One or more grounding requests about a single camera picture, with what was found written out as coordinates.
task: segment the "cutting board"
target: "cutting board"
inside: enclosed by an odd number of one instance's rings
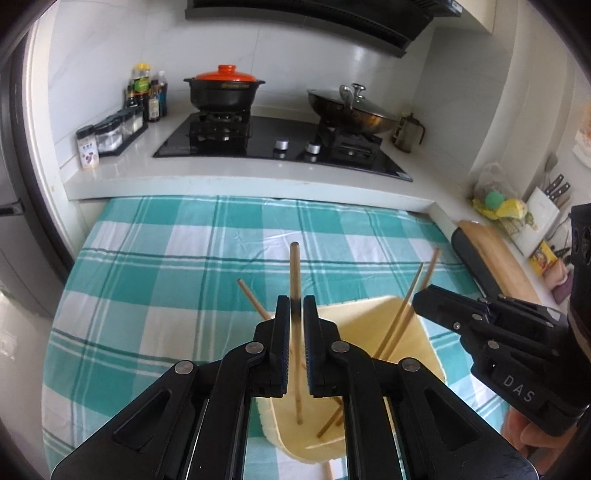
[[[540,303],[521,265],[493,227],[468,220],[461,220],[458,226],[470,239],[504,295]]]

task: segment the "black glass cooktop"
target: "black glass cooktop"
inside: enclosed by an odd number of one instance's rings
[[[275,148],[278,139],[287,140],[286,150]],[[380,143],[381,139],[375,136],[341,134],[322,124],[248,114],[237,119],[216,118],[212,122],[194,113],[154,157],[268,158],[352,168],[412,181],[379,149]]]

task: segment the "stove knob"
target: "stove knob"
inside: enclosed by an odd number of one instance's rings
[[[290,146],[290,141],[287,138],[278,138],[275,140],[275,150],[287,150]]]
[[[306,151],[311,153],[312,155],[317,155],[320,153],[320,145],[317,143],[308,142],[308,146],[306,146]]]

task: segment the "knife handle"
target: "knife handle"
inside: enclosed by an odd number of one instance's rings
[[[560,174],[558,175],[558,177],[556,177],[556,180],[554,180],[550,185],[548,185],[546,187],[546,189],[544,190],[544,193],[547,196],[550,196],[550,193],[552,193],[554,191],[554,189],[560,185],[560,183],[564,180],[564,175]]]
[[[568,191],[568,189],[570,188],[570,183],[566,182],[564,185],[562,185],[558,190],[556,190],[555,192],[552,192],[550,194],[550,200],[555,201],[558,197],[560,197],[563,193],[566,193],[566,191]]]

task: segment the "chopstick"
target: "chopstick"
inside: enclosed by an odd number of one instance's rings
[[[324,480],[333,480],[332,468],[330,468],[330,462],[324,462],[322,464],[322,473]]]
[[[290,245],[290,304],[291,304],[291,335],[295,364],[301,361],[301,274],[300,274],[300,244],[293,242]],[[301,403],[301,369],[294,372],[295,381],[295,419],[298,425],[304,423]]]
[[[398,321],[400,320],[400,317],[404,313],[404,310],[406,309],[406,307],[408,305],[408,301],[410,300],[410,297],[413,295],[414,287],[417,286],[418,279],[421,276],[421,272],[423,271],[424,265],[425,265],[424,263],[421,263],[418,266],[417,273],[415,274],[415,276],[413,278],[413,281],[411,282],[410,287],[408,288],[407,294],[405,295],[404,300],[400,304],[400,308],[396,312],[396,316],[394,317],[394,320],[390,324],[390,327],[388,328],[388,331],[386,332],[386,335],[384,335],[384,338],[382,340],[382,343],[379,344],[378,349],[375,351],[374,358],[380,358],[380,356],[382,355],[382,353],[383,353],[384,349],[386,348],[388,342],[390,341],[390,337],[393,334],[394,329],[396,328],[396,325],[397,325]]]
[[[427,272],[425,273],[425,277],[423,278],[423,282],[421,283],[420,290],[424,290],[425,288],[427,288],[429,286],[429,282],[431,281],[431,276],[433,275],[433,271],[435,270],[437,262],[439,262],[440,256],[441,256],[441,249],[436,248],[433,251],[433,257],[431,259],[431,263],[429,264],[429,268],[427,269]],[[404,333],[406,332],[408,325],[410,325],[410,322],[413,319],[413,315],[414,315],[414,308],[411,305],[410,308],[406,311],[404,317],[402,317],[402,320],[400,321],[400,325],[398,325],[398,327],[394,330],[394,334],[392,335],[392,344],[390,344],[390,346],[388,347],[388,349],[384,353],[384,358],[383,358],[384,360],[386,360],[386,361],[389,360],[390,355],[392,355],[393,351],[396,350],[396,347],[398,346],[398,344],[400,343],[400,340],[404,336]]]
[[[425,273],[425,276],[423,277],[423,281],[421,282],[421,286],[420,286],[419,290],[424,290],[425,288],[427,288],[429,286],[429,282],[431,281],[431,276],[433,275],[435,267],[437,266],[437,263],[439,262],[440,256],[441,256],[441,249],[436,248],[433,251],[433,256],[431,257],[431,261],[429,263],[429,266],[428,266],[428,269]],[[378,349],[375,352],[374,358],[381,358],[383,360],[388,360],[390,358],[390,356],[392,355],[393,351],[396,349],[396,347],[400,343],[400,340],[404,336],[404,332],[406,332],[408,325],[410,325],[410,322],[413,318],[414,309],[413,309],[412,305],[410,305],[410,306],[408,305],[408,302],[410,300],[410,297],[413,295],[414,289],[417,285],[418,279],[419,279],[421,272],[423,270],[423,266],[424,266],[424,263],[421,263],[419,265],[417,273],[413,278],[413,281],[407,291],[407,294],[404,297],[404,300],[402,301],[402,303],[400,304],[400,308],[398,309],[398,312],[397,312],[396,316],[394,317],[392,324],[388,328],[388,331],[386,332],[386,335],[384,336],[382,343],[380,343],[380,345],[378,346]],[[385,350],[390,339],[392,339],[392,344],[389,346],[389,348],[387,350]],[[329,420],[324,424],[324,426],[316,434],[316,436],[318,438],[321,438],[328,431],[328,429],[330,428],[330,426],[333,423],[337,427],[340,427],[343,424],[343,422],[345,420],[345,414],[342,410],[343,410],[343,408],[342,408],[342,402],[341,402],[341,406],[337,409],[337,411],[329,418]]]
[[[263,308],[263,306],[261,305],[261,302],[259,302],[256,299],[256,297],[254,296],[254,294],[250,291],[250,289],[246,286],[246,284],[242,281],[242,279],[239,278],[237,280],[237,282],[238,282],[238,286],[244,292],[244,295],[246,295],[246,298],[251,302],[252,306],[259,313],[259,315],[261,316],[261,318],[263,320],[265,320],[265,321],[271,320],[273,318],[273,315],[271,315],[268,311],[266,311]]]

